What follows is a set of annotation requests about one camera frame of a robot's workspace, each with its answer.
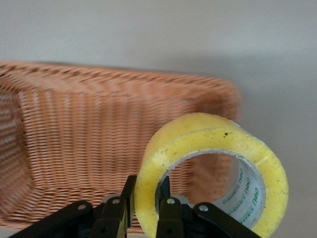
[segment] clear packing tape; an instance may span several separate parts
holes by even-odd
[[[135,187],[136,214],[145,235],[156,236],[158,185],[178,164],[206,153],[233,155],[239,164],[233,188],[213,204],[260,237],[269,237],[288,201],[287,178],[279,159],[234,122],[204,113],[167,123],[147,145]]]

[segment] packing tape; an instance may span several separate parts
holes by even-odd
[[[269,237],[288,201],[287,178],[279,159],[234,122],[204,113],[167,123],[147,145],[135,187],[135,210],[145,235],[156,237],[156,193],[168,172],[184,160],[206,153],[226,153],[239,161],[235,185],[213,204],[260,237]]]

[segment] wicker basket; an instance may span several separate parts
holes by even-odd
[[[0,227],[25,228],[80,199],[98,205],[138,173],[165,123],[192,112],[235,120],[239,102],[219,78],[0,61]],[[172,193],[221,196],[231,163],[213,157],[174,169]],[[129,232],[142,233],[136,219]]]

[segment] yellow tape roll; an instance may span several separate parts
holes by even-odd
[[[206,153],[227,153],[239,160],[236,184],[213,204],[259,236],[269,237],[283,218],[288,201],[287,178],[280,161],[237,124],[204,113],[169,122],[147,145],[135,187],[136,214],[145,235],[156,236],[158,184],[184,160]]]

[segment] woven basket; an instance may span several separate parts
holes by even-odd
[[[97,206],[138,173],[165,123],[192,112],[235,120],[239,102],[219,78],[0,61],[0,227],[25,228],[80,199]],[[171,192],[223,195],[231,162],[212,156],[174,169]],[[142,233],[136,219],[129,233]]]

